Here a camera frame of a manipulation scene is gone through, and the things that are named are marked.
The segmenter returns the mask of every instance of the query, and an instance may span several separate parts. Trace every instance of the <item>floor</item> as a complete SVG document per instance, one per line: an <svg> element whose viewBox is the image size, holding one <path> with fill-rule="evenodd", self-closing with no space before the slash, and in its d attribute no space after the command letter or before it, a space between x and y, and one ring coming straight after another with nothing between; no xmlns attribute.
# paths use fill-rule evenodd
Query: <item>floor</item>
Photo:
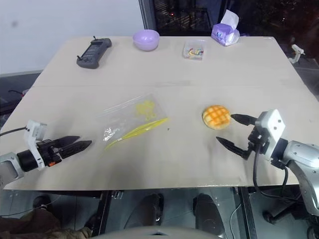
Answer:
<svg viewBox="0 0 319 239"><path fill-rule="evenodd" d="M301 59L294 65L296 71L307 85L309 90L319 100L319 66L311 59ZM0 78L0 103L6 103L21 98L19 93L8 92L16 90L22 92L29 89L38 74L23 76L11 76ZM7 120L7 116L0 118L0 128ZM125 191L122 199L112 200L107 224L107 232L121 230L132 212L134 206L144 196L151 193L162 193L165 197L165 210L163 216L164 226L181 226L194 228L195 217L192 213L192 200L199 193L211 195L218 206L224 222L227 238L232 239L229 225L229 217L239 204L238 195L231 188L191 188L191 189L161 189L161 190L132 190ZM0 215L15 214L32 207L33 199L42 193L33 191L8 191L0 192ZM49 195L51 200L57 199L58 195ZM262 218L262 211L275 207L274 200L266 199L259 194L252 194L252 210L255 226L259 239L290 238L306 239L308 225L305 221L296 221L292 216L287 216L278 224L271 225ZM54 203L58 219L63 228L79 229L86 220L96 211L99 199L86 197L61 196ZM19 218L23 214L13 215ZM236 239L246 238L243 226L242 212L237 210L232 220Z"/></svg>

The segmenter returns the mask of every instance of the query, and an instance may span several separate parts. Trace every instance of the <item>wooden table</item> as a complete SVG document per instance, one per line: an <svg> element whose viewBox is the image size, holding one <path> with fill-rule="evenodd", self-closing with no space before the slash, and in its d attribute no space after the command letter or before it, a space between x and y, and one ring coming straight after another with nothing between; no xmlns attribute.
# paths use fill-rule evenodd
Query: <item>wooden table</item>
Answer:
<svg viewBox="0 0 319 239"><path fill-rule="evenodd" d="M224 130L207 128L206 106L258 117L278 109L286 124L283 138L319 144L319 103L272 37L241 37L223 47L210 37L161 37L152 52L135 48L130 37L110 37L111 49L95 70L76 65L90 37L72 39L38 77L2 131L28 119L48 124L45 138L79 135L93 144L42 171L33 170L7 189L113 190L252 185L253 158L226 150L224 137L247 148L252 130L232 121ZM206 40L202 61L182 57L184 43ZM104 151L104 109L153 94L169 121ZM0 153L26 149L23 132L1 137ZM260 158L259 185L279 185L283 171ZM289 184L298 183L290 173Z"/></svg>

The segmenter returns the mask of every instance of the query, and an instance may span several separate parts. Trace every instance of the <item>yellow plastic object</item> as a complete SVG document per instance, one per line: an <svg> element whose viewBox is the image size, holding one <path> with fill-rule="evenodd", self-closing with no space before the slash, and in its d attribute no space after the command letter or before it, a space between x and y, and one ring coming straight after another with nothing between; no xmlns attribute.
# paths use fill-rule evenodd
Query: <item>yellow plastic object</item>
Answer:
<svg viewBox="0 0 319 239"><path fill-rule="evenodd" d="M112 145L114 145L115 143L117 143L117 142L119 142L119 141L121 141L123 139L131 138L131 137L140 135L142 133L145 133L148 130L161 125L162 123L166 122L167 120L168 120L168 118L164 118L164 119L161 119L161 120L157 120L157 121L153 121L153 122L141 125L141 126L137 127L136 129L133 129L131 132L127 133L126 135L124 135L122 138L119 138L119 139L113 141L112 143L110 143L109 145L107 145L105 147L105 150L107 150L109 147L111 147Z"/></svg>

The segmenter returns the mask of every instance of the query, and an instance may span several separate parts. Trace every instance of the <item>bread bun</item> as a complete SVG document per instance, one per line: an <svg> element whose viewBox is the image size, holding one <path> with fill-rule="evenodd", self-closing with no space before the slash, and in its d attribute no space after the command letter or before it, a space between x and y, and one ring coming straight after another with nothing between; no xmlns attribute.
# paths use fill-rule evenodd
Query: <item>bread bun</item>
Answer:
<svg viewBox="0 0 319 239"><path fill-rule="evenodd" d="M207 107L202 118L204 123L212 129L223 129L230 124L230 114L224 106Z"/></svg>

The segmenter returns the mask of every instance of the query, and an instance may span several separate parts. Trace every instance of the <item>tissue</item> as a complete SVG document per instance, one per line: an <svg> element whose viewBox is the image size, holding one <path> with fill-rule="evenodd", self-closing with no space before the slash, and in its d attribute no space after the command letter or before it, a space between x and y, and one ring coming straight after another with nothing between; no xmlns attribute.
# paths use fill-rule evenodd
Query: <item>tissue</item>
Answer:
<svg viewBox="0 0 319 239"><path fill-rule="evenodd" d="M211 37L223 46L235 44L239 39L239 31L236 29L239 17L232 11L226 10L219 24L213 26Z"/></svg>

